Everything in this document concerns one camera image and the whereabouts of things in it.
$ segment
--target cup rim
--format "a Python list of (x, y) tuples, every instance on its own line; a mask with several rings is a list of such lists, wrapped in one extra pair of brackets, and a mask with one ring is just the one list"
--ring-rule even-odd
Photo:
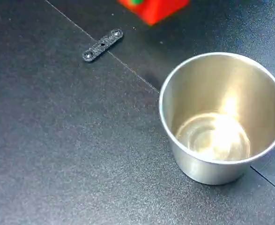
[(176, 74), (176, 72), (181, 69), (185, 64), (193, 61), (193, 60), (197, 60), (199, 58), (202, 57), (206, 57), (206, 56), (212, 56), (212, 55), (224, 55), (224, 56), (230, 56), (233, 58), (236, 58), (238, 60), (242, 60), (245, 61), (246, 63), (252, 64), (253, 66), (259, 68), (260, 70), (262, 70), (265, 74), (267, 74), (275, 83), (275, 77), (265, 68), (263, 67), (260, 63), (246, 57), (243, 55), (239, 55), (239, 54), (235, 54), (235, 53), (228, 53), (228, 52), (209, 52), (209, 53), (204, 53), (204, 54), (200, 54), (200, 55), (196, 55), (193, 56), (185, 61), (183, 61), (182, 63), (180, 63), (178, 66), (176, 66), (171, 73), (169, 73), (169, 75), (167, 76), (167, 78), (165, 79), (161, 90), (160, 90), (160, 94), (159, 94), (159, 114), (160, 114), (160, 120), (163, 124), (163, 127), (167, 133), (167, 135), (169, 136), (169, 138), (172, 139), (173, 142), (175, 142), (175, 144), (177, 146), (179, 146), (185, 153), (187, 153), (188, 155), (192, 156), (193, 158), (196, 158), (197, 160), (206, 162), (206, 163), (212, 163), (212, 164), (219, 164), (219, 165), (238, 165), (238, 164), (244, 164), (244, 163), (250, 163), (262, 156), (264, 156), (265, 154), (267, 154), (269, 151), (271, 151), (274, 147), (275, 147), (275, 139), (273, 140), (273, 142), (265, 149), (263, 150), (261, 153), (250, 157), (250, 158), (246, 158), (246, 159), (242, 159), (242, 160), (238, 160), (238, 161), (221, 161), (221, 160), (207, 160), (204, 158), (201, 158), (196, 152), (188, 149), (186, 146), (184, 146), (183, 144), (181, 144), (178, 139), (175, 137), (175, 135), (170, 131), (170, 129), (168, 128), (165, 118), (164, 118), (164, 113), (163, 113), (163, 107), (162, 107), (162, 103), (163, 103), (163, 97), (164, 97), (164, 92), (165, 89), (169, 83), (169, 81), (171, 80), (171, 78), (174, 76), (174, 74)]

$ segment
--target dark gray surface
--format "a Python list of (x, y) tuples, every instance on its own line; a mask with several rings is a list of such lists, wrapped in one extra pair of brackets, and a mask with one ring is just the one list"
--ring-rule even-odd
[(158, 93), (50, 5), (0, 6), (0, 225), (275, 224), (252, 169), (210, 187), (176, 166)]
[[(222, 51), (248, 56), (275, 76), (275, 0), (192, 0), (149, 27), (116, 0), (49, 0), (93, 38), (120, 27), (122, 43), (111, 50), (159, 89), (183, 60)], [(275, 151), (253, 167), (275, 185)]]

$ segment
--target red block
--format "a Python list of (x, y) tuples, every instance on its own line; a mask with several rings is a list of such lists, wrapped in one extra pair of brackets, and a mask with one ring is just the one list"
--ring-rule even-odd
[(144, 0), (143, 3), (134, 5), (131, 0), (118, 1), (149, 25), (166, 18), (189, 2), (189, 0)]

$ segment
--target green dot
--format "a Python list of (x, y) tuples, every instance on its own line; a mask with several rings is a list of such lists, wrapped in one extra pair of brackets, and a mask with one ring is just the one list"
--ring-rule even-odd
[(135, 5), (141, 4), (143, 0), (131, 0), (131, 2)]

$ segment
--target black table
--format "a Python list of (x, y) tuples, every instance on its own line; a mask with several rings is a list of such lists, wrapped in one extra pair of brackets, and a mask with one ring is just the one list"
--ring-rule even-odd
[(138, 61), (116, 58), (130, 34), (87, 64), (95, 41), (49, 3), (4, 2), (0, 224), (275, 224), (275, 151), (255, 166), (270, 181), (251, 168), (224, 186), (192, 181), (172, 156), (157, 90)]
[[(120, 27), (125, 38), (112, 54), (157, 90), (179, 63), (207, 52), (248, 56), (275, 76), (275, 0), (191, 0), (153, 27), (116, 0), (49, 1), (94, 39)], [(253, 167), (275, 185), (275, 151)]]

